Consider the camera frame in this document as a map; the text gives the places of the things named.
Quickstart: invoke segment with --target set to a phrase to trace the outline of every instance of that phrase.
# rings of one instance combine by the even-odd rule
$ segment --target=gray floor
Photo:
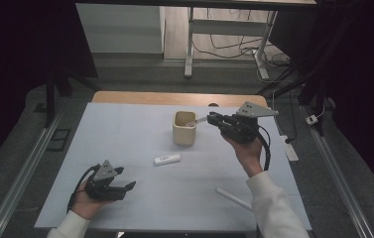
[[[99,78],[93,80],[105,90],[251,95],[266,85],[258,79],[255,63],[252,62],[195,61],[192,79],[184,79],[184,65],[181,61],[144,56],[95,55],[95,62]],[[269,72],[275,77],[281,70],[273,68]],[[69,130],[69,140],[61,151],[45,151],[3,237],[45,237],[48,233],[33,227],[60,169],[85,105],[93,96],[93,91],[77,81],[72,80],[71,84],[74,93],[58,125],[58,129]],[[291,92],[292,100],[289,94],[286,94],[276,98],[274,105],[270,98],[268,102],[280,111],[278,123],[281,133],[289,137],[298,136],[292,144],[300,161],[292,164],[292,170],[312,224],[312,237],[359,237],[324,165],[310,128],[305,123],[296,100],[299,92],[299,88]],[[36,108],[40,103],[45,103],[45,97],[43,86],[28,94],[26,109],[21,119],[0,149],[0,204],[43,129],[45,112]],[[336,129],[331,120],[333,108],[329,104],[326,105],[323,117],[325,139],[374,231],[374,175]],[[49,144],[50,149],[59,146]],[[115,237],[115,234],[88,231],[86,237]]]

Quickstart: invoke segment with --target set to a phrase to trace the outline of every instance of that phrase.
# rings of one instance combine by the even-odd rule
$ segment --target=white eraser
[[[179,162],[180,160],[181,160],[180,154],[165,156],[165,157],[158,157],[155,159],[155,166],[175,163],[175,162]]]

